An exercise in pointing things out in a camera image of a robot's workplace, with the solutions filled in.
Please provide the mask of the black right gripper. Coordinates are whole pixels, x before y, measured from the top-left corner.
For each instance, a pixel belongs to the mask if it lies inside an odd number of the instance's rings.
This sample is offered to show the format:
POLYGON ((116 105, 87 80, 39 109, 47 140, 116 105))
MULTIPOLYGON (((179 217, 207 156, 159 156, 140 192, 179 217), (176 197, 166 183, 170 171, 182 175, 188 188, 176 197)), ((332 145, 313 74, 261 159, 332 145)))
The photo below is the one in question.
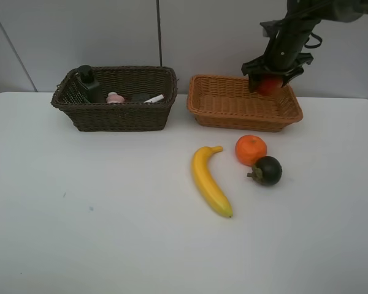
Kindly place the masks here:
POLYGON ((263 55, 242 64, 242 73, 248 76, 250 92, 258 90, 263 75, 282 76, 283 88, 303 73, 304 64, 313 61, 310 53, 302 52, 313 31, 312 20, 274 20, 260 25, 269 43, 263 55))

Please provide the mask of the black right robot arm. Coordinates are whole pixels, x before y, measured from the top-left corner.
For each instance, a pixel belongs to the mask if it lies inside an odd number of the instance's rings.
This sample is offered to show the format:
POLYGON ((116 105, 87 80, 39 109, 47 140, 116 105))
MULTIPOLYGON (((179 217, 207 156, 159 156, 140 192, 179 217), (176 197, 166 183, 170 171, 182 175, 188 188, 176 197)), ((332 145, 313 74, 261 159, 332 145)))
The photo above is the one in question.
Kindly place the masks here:
POLYGON ((313 56, 302 49, 318 48, 323 42, 313 33, 321 21, 351 23, 368 15, 368 1, 288 1, 286 6, 281 20, 260 23, 264 36, 269 38, 263 55, 242 64, 250 92, 260 92, 271 78, 283 87, 302 75, 303 65, 313 61, 313 56))

